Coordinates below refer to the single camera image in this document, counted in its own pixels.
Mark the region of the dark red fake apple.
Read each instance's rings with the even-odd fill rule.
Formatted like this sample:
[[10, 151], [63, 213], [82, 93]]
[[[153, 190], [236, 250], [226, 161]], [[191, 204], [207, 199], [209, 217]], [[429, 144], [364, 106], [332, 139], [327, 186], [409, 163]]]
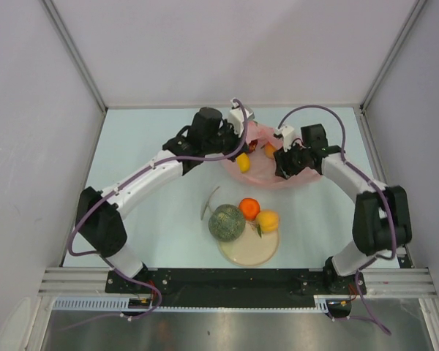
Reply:
[[257, 144], [258, 144], [257, 140], [252, 140], [250, 143], [248, 143], [246, 153], [247, 154], [253, 153], [255, 151], [255, 149], [257, 148]]

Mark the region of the orange fake orange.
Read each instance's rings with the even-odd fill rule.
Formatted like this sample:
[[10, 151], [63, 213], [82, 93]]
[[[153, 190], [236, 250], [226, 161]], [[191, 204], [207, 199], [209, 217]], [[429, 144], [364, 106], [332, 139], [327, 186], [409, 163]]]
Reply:
[[256, 199], [247, 197], [239, 203], [239, 209], [246, 218], [254, 219], [260, 213], [260, 204]]

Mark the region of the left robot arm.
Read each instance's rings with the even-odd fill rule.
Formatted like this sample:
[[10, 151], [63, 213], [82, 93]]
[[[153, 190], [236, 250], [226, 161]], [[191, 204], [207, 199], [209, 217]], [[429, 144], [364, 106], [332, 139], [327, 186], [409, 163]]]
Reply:
[[79, 197], [72, 241], [81, 235], [131, 292], [147, 283], [146, 266], [130, 248], [124, 220], [147, 196], [186, 175], [204, 162], [235, 160], [246, 151], [248, 124], [254, 113], [234, 99], [227, 115], [212, 107], [200, 108], [191, 124], [162, 145], [147, 164], [103, 190], [89, 186]]

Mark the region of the aluminium frame rail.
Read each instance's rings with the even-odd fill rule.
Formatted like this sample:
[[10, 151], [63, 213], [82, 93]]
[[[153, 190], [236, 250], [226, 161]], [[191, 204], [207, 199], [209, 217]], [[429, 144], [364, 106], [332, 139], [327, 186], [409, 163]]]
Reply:
[[[40, 296], [106, 296], [108, 268], [47, 268]], [[437, 296], [426, 268], [370, 268], [362, 273], [368, 298], [434, 298]]]

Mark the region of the yellow fake fruit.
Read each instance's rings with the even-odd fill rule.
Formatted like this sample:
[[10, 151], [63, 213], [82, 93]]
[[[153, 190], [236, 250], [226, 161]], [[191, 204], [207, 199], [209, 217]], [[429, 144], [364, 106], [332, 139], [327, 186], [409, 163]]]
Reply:
[[274, 232], [279, 228], [279, 214], [272, 210], [263, 210], [255, 217], [255, 227], [258, 235]]

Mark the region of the fake peach with leaf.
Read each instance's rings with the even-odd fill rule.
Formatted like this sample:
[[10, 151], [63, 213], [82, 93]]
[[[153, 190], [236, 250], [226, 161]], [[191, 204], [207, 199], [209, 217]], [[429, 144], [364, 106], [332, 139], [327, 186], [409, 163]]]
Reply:
[[272, 144], [267, 143], [263, 146], [263, 152], [265, 154], [265, 156], [269, 159], [273, 159], [274, 158], [274, 152], [276, 151], [276, 148], [273, 147]]

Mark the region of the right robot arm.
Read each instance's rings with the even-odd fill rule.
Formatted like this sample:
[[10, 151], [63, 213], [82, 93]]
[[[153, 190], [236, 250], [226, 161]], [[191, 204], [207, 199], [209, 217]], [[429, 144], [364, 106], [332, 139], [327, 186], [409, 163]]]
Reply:
[[301, 128], [280, 124], [274, 133], [282, 147], [274, 152], [275, 174], [289, 179], [309, 168], [333, 181], [354, 203], [351, 242], [326, 260], [323, 286], [340, 293], [360, 271], [376, 260], [393, 260], [397, 248], [412, 239], [407, 193], [363, 173], [342, 146], [330, 146], [320, 124]]

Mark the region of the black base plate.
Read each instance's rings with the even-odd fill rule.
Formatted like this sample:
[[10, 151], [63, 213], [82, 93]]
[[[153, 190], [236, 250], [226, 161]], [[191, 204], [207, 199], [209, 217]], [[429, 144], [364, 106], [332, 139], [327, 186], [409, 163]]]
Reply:
[[362, 275], [306, 268], [151, 268], [139, 280], [156, 287], [161, 306], [171, 308], [304, 308], [315, 305], [316, 295], [367, 291]]

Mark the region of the yellow fake mango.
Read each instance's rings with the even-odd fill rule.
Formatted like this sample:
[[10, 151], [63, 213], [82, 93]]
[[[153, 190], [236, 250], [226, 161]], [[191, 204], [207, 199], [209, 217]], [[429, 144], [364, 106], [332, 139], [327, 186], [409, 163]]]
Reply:
[[241, 173], [247, 173], [251, 168], [251, 161], [248, 154], [242, 153], [236, 157], [236, 164]]

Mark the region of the green fake melon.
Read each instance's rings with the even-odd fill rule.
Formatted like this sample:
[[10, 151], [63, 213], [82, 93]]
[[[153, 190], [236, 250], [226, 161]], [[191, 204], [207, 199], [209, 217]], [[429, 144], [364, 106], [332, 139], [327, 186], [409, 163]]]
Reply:
[[211, 200], [219, 189], [220, 187], [217, 186], [202, 205], [200, 220], [203, 221], [209, 214], [207, 225], [211, 236], [219, 242], [229, 243], [242, 235], [246, 227], [246, 219], [236, 205], [223, 203], [216, 208], [211, 206]]

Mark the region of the pink plastic bag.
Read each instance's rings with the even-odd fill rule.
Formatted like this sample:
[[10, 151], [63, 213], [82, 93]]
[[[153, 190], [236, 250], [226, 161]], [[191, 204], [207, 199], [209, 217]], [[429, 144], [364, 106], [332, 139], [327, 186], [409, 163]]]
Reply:
[[241, 173], [236, 160], [222, 160], [220, 163], [236, 180], [249, 184], [252, 186], [261, 187], [264, 189], [283, 189], [287, 187], [303, 186], [320, 180], [321, 176], [315, 171], [306, 168], [298, 175], [292, 176], [289, 179], [275, 176], [275, 161], [265, 156], [263, 146], [270, 143], [276, 149], [282, 147], [282, 140], [274, 136], [275, 128], [266, 126], [264, 124], [250, 121], [247, 129], [246, 143], [252, 140], [257, 140], [257, 148], [248, 157], [251, 161], [251, 168], [247, 173]]

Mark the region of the beige ceramic plate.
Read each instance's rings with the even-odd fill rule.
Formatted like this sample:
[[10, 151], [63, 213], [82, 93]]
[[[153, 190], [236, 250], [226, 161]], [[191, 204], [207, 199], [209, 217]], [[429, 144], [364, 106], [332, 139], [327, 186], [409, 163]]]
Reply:
[[279, 243], [279, 230], [259, 235], [253, 226], [247, 224], [244, 232], [235, 241], [218, 241], [217, 245], [229, 262], [254, 268], [267, 263], [276, 254]]

